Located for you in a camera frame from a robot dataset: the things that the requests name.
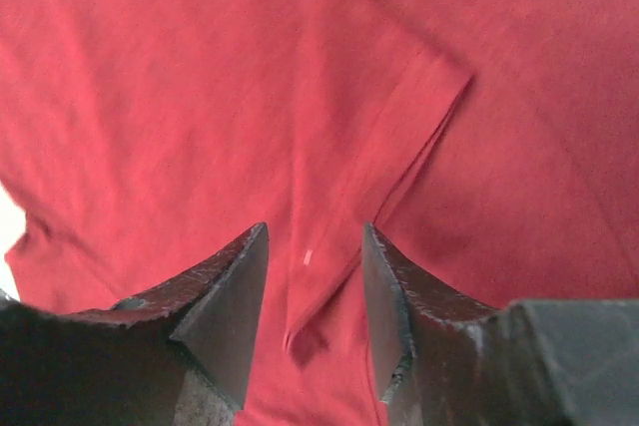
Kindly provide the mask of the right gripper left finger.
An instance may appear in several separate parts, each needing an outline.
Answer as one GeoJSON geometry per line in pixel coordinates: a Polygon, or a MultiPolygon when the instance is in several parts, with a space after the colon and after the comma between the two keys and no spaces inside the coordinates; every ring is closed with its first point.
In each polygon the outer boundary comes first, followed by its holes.
{"type": "Polygon", "coordinates": [[[107,310],[1,299],[5,425],[230,425],[246,402],[269,262],[264,223],[107,310]]]}

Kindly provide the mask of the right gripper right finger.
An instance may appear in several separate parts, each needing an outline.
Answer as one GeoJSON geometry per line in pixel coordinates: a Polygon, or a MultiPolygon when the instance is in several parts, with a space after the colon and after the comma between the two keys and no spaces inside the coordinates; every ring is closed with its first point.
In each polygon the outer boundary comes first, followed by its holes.
{"type": "Polygon", "coordinates": [[[392,425],[634,425],[638,303],[487,306],[375,226],[361,248],[378,399],[392,425]]]}

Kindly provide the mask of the dark red t shirt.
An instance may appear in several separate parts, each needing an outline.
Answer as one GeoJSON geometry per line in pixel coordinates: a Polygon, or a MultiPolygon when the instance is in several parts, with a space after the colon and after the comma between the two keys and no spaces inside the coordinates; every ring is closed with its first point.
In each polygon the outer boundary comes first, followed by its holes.
{"type": "Polygon", "coordinates": [[[493,306],[638,293],[638,0],[1,0],[20,297],[106,307],[270,231],[242,425],[381,425],[373,222],[493,306]]]}

